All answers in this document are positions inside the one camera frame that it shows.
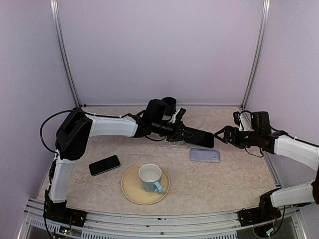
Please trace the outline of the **black smartphone with teal edge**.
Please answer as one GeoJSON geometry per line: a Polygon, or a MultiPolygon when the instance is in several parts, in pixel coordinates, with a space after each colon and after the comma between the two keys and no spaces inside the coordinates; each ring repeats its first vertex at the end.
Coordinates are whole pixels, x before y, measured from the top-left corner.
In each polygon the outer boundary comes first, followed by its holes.
{"type": "Polygon", "coordinates": [[[187,132],[191,133],[192,138],[185,139],[184,141],[189,144],[202,146],[206,148],[214,147],[214,134],[195,128],[186,128],[187,132]]]}

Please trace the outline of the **lilac phone case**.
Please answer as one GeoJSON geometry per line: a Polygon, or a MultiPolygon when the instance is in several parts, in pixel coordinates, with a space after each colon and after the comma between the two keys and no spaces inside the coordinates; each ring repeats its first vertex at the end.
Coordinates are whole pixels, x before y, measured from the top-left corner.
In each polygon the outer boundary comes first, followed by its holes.
{"type": "Polygon", "coordinates": [[[218,150],[191,148],[189,152],[190,161],[220,163],[221,157],[218,150]]]}

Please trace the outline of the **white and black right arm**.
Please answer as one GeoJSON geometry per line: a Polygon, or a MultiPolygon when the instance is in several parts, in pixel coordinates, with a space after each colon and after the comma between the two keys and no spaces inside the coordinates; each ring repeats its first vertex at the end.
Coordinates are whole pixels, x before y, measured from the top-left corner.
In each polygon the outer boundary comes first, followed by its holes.
{"type": "MultiPolygon", "coordinates": [[[[234,122],[215,133],[215,138],[225,144],[246,150],[258,147],[260,152],[268,152],[290,158],[299,162],[316,173],[319,172],[319,146],[289,135],[283,130],[274,129],[269,120],[268,112],[234,112],[234,122]]],[[[319,176],[314,181],[293,187],[275,190],[260,197],[265,201],[255,210],[255,217],[265,221],[275,208],[319,203],[319,176]]]]}

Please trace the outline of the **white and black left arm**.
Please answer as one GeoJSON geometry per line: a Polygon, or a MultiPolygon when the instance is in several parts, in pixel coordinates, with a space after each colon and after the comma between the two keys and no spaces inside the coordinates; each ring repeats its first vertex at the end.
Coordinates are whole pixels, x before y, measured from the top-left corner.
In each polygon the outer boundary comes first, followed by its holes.
{"type": "Polygon", "coordinates": [[[152,133],[166,141],[175,142],[192,139],[190,132],[182,122],[186,110],[181,108],[169,119],[164,120],[167,103],[150,100],[147,108],[136,115],[127,113],[123,116],[107,116],[83,111],[81,108],[61,111],[67,114],[56,132],[53,172],[47,199],[53,204],[49,211],[57,220],[63,222],[70,216],[70,211],[62,205],[66,202],[67,186],[74,165],[86,150],[87,142],[94,136],[126,136],[133,138],[148,137],[152,133]]]}

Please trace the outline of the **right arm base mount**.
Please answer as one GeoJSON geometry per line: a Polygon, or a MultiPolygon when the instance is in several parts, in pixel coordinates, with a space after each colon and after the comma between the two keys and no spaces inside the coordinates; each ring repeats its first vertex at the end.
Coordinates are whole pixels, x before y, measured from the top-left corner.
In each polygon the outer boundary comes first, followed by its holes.
{"type": "Polygon", "coordinates": [[[280,209],[272,205],[268,193],[260,197],[257,207],[241,209],[237,214],[242,227],[271,221],[282,216],[280,209]]]}

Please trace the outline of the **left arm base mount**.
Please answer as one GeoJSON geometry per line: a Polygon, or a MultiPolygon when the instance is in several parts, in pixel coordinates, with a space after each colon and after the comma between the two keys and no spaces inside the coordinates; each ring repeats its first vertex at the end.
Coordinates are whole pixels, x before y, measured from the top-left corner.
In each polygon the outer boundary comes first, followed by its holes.
{"type": "Polygon", "coordinates": [[[84,227],[87,212],[66,207],[66,202],[44,203],[43,217],[69,226],[84,227]]]}

